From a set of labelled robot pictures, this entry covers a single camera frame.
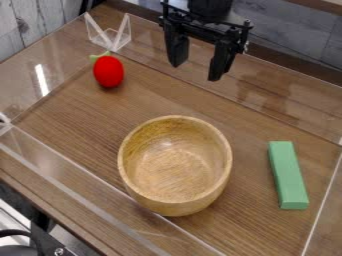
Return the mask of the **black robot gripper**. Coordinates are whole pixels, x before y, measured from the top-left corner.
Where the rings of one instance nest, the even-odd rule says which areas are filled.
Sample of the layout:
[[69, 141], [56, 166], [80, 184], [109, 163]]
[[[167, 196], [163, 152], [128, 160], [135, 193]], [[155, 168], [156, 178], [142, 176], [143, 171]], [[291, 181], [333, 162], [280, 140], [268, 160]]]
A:
[[247, 46], [252, 22], [232, 10], [234, 0], [160, 0], [163, 14], [160, 24], [164, 28], [167, 57], [174, 67], [188, 59], [190, 40], [184, 35], [203, 41], [215, 42], [210, 62], [208, 80], [218, 81], [228, 72], [236, 52], [243, 53]]

